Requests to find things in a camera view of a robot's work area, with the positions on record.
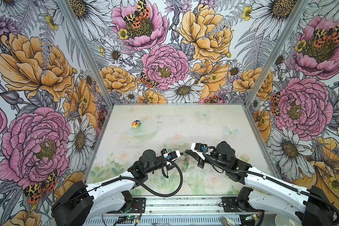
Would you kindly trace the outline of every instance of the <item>metal corner post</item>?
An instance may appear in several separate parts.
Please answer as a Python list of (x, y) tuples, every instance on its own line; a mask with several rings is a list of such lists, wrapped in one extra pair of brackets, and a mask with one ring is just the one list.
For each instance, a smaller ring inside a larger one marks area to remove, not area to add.
[(92, 53), (89, 50), (88, 44), (85, 40), (84, 34), (81, 32), (81, 27), (77, 23), (76, 16), (74, 15), (72, 11), (72, 7), (70, 6), (68, 0), (60, 0), (57, 1), (59, 8), (61, 9), (63, 16), (70, 27), (70, 31), (72, 33), (72, 36), (75, 37), (75, 40), (78, 43), (79, 48), (82, 51), (82, 54), (84, 55), (90, 70), (93, 73), (93, 76), (95, 78), (95, 81), (97, 81), (98, 86), (100, 90), (102, 91), (103, 97), (105, 101), (107, 102), (110, 109), (113, 108), (113, 101), (109, 93), (107, 92), (107, 87), (105, 86), (103, 79), (99, 73), (98, 66), (94, 61), (94, 58), (92, 56)]
[(298, 0), (295, 4), (295, 7), (289, 16), (288, 22), (286, 23), (283, 31), (279, 34), (279, 38), (276, 41), (274, 47), (272, 48), (270, 55), (265, 62), (265, 65), (262, 67), (260, 75), (256, 80), (253, 88), (250, 91), (250, 94), (247, 96), (245, 100), (245, 106), (248, 107), (251, 101), (257, 94), (257, 91), (261, 88), (262, 83), (265, 81), (267, 74), (270, 72), (273, 63), (276, 61), (276, 58), (281, 52), (281, 48), (284, 46), (286, 39), (291, 34), (294, 26), (297, 26), (301, 15), (304, 13), (307, 5), (309, 4), (309, 0)]

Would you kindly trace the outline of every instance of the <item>wallpaper panel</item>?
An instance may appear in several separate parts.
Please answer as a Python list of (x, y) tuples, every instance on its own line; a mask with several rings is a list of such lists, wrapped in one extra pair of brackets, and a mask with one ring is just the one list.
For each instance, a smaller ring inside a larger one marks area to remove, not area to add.
[(339, 209), (339, 1), (309, 3), (271, 73), (270, 96), (260, 90), (249, 109), (273, 162)]
[(0, 225), (55, 225), (50, 208), (83, 179), (108, 114), (50, 6), (0, 0)]
[(232, 103), (246, 99), (296, 0), (69, 2), (114, 102)]

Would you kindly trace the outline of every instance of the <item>wall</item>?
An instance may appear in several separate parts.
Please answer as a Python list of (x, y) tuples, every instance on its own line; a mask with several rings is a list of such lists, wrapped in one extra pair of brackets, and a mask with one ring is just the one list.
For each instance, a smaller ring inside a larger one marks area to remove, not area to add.
[[(117, 103), (244, 102), (295, 3), (70, 1)], [(143, 16), (137, 19), (135, 11)]]
[(0, 0), (0, 225), (54, 225), (108, 108), (55, 1)]
[(258, 92), (249, 109), (283, 180), (320, 187), (339, 209), (338, 24), (339, 1), (310, 2), (271, 69), (270, 97)]

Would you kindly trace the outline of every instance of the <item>robotic arm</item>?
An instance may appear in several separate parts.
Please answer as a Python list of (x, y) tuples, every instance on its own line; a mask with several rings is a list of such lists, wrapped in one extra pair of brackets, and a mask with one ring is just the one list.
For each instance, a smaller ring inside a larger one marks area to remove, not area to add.
[[(183, 182), (181, 170), (173, 162), (179, 156), (181, 156), (179, 151), (167, 153), (167, 150), (163, 149), (161, 156), (156, 157), (153, 150), (146, 150), (139, 161), (117, 177), (88, 185), (82, 181), (74, 183), (52, 206), (52, 216), (57, 226), (82, 225), (87, 219), (110, 211), (119, 210), (126, 213), (133, 203), (129, 190), (137, 186), (142, 186), (160, 197), (170, 197), (176, 194)], [(167, 170), (176, 168), (180, 173), (180, 185), (170, 194), (160, 194), (144, 184), (148, 179), (148, 173), (154, 173), (158, 169), (162, 170), (164, 177), (168, 177), (164, 174), (164, 168)]]
[[(303, 226), (330, 226), (339, 223), (339, 210), (328, 201), (320, 188), (313, 186), (307, 189), (265, 174), (237, 159), (235, 150), (225, 141), (216, 148), (193, 143), (191, 150), (185, 152), (198, 161), (197, 166), (200, 168), (205, 163), (211, 164), (224, 170), (231, 180), (266, 192), (264, 194), (243, 187), (237, 199), (229, 203), (230, 206), (244, 211), (270, 211), (293, 219)], [(337, 218), (333, 221), (334, 212)]]

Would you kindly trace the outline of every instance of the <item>orange flower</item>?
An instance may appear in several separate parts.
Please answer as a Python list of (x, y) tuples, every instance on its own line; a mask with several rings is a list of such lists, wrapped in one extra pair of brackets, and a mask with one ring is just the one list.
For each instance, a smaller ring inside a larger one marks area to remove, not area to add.
[(265, 110), (260, 112), (259, 109), (254, 114), (254, 120), (262, 139), (267, 142), (271, 133), (270, 112)]
[(69, 174), (64, 181), (63, 184), (58, 187), (55, 192), (54, 196), (57, 199), (60, 199), (64, 195), (64, 193), (76, 182), (83, 180), (84, 178), (84, 173), (83, 172), (74, 172), (72, 174)]
[[(251, 90), (260, 75), (261, 69), (262, 67), (259, 67), (255, 70), (250, 69), (241, 73), (241, 79), (237, 79), (233, 83), (234, 92), (245, 93), (246, 91)], [(257, 96), (260, 100), (266, 101), (266, 99), (270, 97), (270, 93), (273, 91), (273, 78), (274, 73), (270, 71), (265, 81), (262, 83), (261, 88), (257, 92)]]
[(316, 160), (309, 160), (314, 166), (315, 175), (308, 178), (303, 174), (304, 179), (300, 178), (294, 183), (307, 188), (313, 185), (319, 187), (325, 192), (330, 203), (334, 202), (335, 207), (339, 209), (339, 143), (332, 137), (318, 137), (315, 149), (313, 151)]
[(65, 111), (65, 117), (73, 120), (82, 120), (86, 115), (89, 117), (89, 122), (96, 128), (97, 123), (97, 111), (94, 103), (95, 97), (90, 92), (89, 85), (87, 85), (84, 79), (80, 79), (80, 83), (76, 85), (75, 92), (72, 90), (69, 92), (63, 103), (63, 109)]
[(63, 52), (57, 46), (51, 45), (50, 58), (46, 75), (43, 75), (42, 45), (38, 37), (30, 40), (18, 34), (10, 33), (9, 38), (1, 36), (1, 42), (7, 47), (11, 55), (0, 54), (0, 73), (6, 87), (12, 91), (31, 91), (27, 98), (34, 97), (39, 89), (46, 90), (59, 102), (65, 93), (74, 88), (72, 67), (66, 60)]
[(228, 53), (234, 30), (231, 30), (231, 26), (228, 25), (226, 29), (217, 32), (217, 34), (203, 38), (215, 26), (224, 23), (223, 16), (215, 14), (213, 8), (209, 8), (208, 5), (203, 6), (203, 4), (197, 7), (197, 11), (197, 15), (191, 11), (183, 15), (178, 28), (178, 32), (186, 39), (182, 43), (193, 43), (195, 48), (193, 58), (195, 60), (217, 62), (222, 58), (221, 55)]
[(167, 101), (161, 93), (148, 90), (147, 92), (143, 92), (143, 97), (138, 97), (137, 103), (167, 103)]
[(226, 85), (226, 75), (229, 67), (229, 64), (222, 66), (221, 64), (212, 65), (211, 62), (205, 60), (201, 63), (196, 63), (193, 68), (190, 69), (194, 75), (201, 76), (197, 83), (204, 84), (201, 99), (214, 95), (220, 90), (220, 86), (224, 87)]
[[(138, 81), (136, 81), (136, 77), (121, 67), (104, 67), (100, 70), (100, 75), (102, 76), (104, 84), (107, 87), (109, 93), (114, 90), (124, 94), (125, 92), (135, 90), (138, 87)], [(95, 88), (97, 92), (100, 93), (98, 84), (96, 84)]]
[(34, 210), (30, 214), (21, 210), (12, 219), (6, 221), (2, 226), (40, 226), (41, 214), (36, 213)]

